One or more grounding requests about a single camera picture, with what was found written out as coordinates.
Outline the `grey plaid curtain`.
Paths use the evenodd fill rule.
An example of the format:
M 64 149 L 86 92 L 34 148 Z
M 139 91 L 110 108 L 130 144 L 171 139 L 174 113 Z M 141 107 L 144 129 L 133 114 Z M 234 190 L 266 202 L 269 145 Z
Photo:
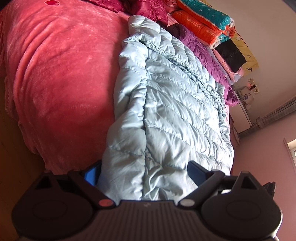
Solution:
M 290 115 L 295 112 L 295 96 L 287 101 L 285 104 L 281 105 L 279 108 L 269 113 L 263 118 L 257 118 L 255 124 L 253 124 L 249 129 L 239 133 L 240 138 L 247 137 L 252 133 L 255 133 L 262 128 Z

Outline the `black cushion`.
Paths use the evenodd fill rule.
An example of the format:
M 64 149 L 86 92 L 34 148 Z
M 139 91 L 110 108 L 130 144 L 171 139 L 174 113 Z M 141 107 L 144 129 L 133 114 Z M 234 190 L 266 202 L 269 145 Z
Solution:
M 246 59 L 232 40 L 219 44 L 215 50 L 228 64 L 232 72 L 236 73 L 245 63 Z

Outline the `white bedside nightstand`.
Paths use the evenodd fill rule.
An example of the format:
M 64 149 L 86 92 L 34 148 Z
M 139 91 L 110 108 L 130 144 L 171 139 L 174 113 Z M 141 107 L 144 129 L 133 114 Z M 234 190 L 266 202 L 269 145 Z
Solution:
M 239 104 L 232 107 L 234 109 L 234 111 L 233 111 L 234 123 L 239 127 L 239 129 L 241 131 L 244 131 L 244 130 L 249 129 L 251 127 L 251 120 L 246 112 L 246 109 L 244 107 L 244 103 L 239 96 L 237 85 L 233 84 L 232 88 L 235 92 L 236 97 L 239 100 Z

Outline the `pink bed with blanket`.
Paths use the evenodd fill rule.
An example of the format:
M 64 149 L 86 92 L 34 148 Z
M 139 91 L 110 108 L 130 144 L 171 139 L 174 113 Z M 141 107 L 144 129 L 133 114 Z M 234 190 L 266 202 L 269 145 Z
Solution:
M 128 16 L 82 1 L 1 10 L 4 105 L 27 147 L 65 174 L 102 158 Z

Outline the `framed child photo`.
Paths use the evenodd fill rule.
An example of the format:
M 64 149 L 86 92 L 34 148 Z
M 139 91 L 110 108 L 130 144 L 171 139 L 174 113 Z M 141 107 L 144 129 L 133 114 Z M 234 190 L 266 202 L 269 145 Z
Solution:
M 254 101 L 254 98 L 253 98 L 253 96 L 251 95 L 251 93 L 248 92 L 248 93 L 246 93 L 246 94 L 243 95 L 243 101 L 244 101 L 245 103 L 251 103 L 251 102 Z

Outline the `teal orange folded quilt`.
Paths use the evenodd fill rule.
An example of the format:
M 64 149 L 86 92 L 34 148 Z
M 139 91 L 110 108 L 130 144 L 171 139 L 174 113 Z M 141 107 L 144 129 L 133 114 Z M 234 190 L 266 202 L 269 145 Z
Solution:
M 235 34 L 235 22 L 229 15 L 202 1 L 176 1 L 173 18 L 193 32 L 210 49 L 215 49 Z

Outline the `window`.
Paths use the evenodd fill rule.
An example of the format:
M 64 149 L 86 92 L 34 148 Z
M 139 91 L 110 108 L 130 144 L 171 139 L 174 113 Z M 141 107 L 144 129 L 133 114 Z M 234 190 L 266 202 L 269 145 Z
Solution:
M 296 144 L 296 139 L 294 139 L 293 141 L 290 141 L 288 142 L 285 138 L 283 139 L 283 142 L 285 144 L 285 147 L 288 151 L 288 155 L 289 155 L 289 158 L 290 158 L 290 161 L 292 163 L 292 168 L 295 172 L 295 169 L 296 169 L 296 165 L 295 165 L 295 144 Z

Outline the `crimson red down jacket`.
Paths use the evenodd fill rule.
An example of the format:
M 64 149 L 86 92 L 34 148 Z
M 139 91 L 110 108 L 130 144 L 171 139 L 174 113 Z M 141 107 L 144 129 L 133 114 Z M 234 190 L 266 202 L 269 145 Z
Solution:
M 118 13 L 145 16 L 163 27 L 168 25 L 168 15 L 163 1 L 159 0 L 97 0 L 87 1 L 96 6 Z

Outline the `purple down jacket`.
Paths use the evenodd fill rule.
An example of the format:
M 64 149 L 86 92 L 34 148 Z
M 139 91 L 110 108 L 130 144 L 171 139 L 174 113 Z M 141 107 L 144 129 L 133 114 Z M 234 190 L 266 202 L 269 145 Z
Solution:
M 187 46 L 200 60 L 202 66 L 207 69 L 215 81 L 225 87 L 224 100 L 226 105 L 236 106 L 239 104 L 239 99 L 229 83 L 229 77 L 227 77 L 226 72 L 222 70 L 222 66 L 218 63 L 213 51 L 204 45 L 194 33 L 181 24 L 170 25 L 166 27 L 166 30 Z

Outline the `light blue down jacket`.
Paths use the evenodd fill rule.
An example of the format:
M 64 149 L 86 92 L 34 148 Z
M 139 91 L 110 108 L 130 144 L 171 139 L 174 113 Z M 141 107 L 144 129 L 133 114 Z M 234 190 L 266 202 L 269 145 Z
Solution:
M 97 187 L 116 203 L 179 201 L 196 189 L 189 161 L 230 173 L 224 87 L 156 22 L 131 16 L 128 30 Z

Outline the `wall power sockets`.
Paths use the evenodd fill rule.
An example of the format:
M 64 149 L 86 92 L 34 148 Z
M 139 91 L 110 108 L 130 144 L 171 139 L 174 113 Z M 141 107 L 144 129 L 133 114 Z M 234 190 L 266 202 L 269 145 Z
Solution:
M 257 88 L 257 85 L 256 85 L 254 79 L 253 79 L 253 78 L 249 78 L 249 79 L 248 79 L 248 83 L 249 83 L 249 85 L 248 85 L 248 89 L 249 89 L 250 91 L 253 91 L 254 94 L 259 94 L 259 90 L 258 90 L 258 88 Z

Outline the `pink lavender folded blankets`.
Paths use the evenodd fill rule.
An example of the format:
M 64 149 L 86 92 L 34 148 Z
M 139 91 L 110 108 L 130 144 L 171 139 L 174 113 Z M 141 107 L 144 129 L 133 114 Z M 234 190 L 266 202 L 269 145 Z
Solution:
M 224 70 L 226 71 L 226 73 L 228 74 L 232 83 L 237 82 L 244 75 L 244 70 L 242 67 L 237 72 L 233 72 L 230 66 L 226 63 L 226 61 L 222 58 L 222 56 L 216 50 L 213 50 L 213 53 L 217 58 L 217 60 L 219 61 L 219 63 L 224 68 Z

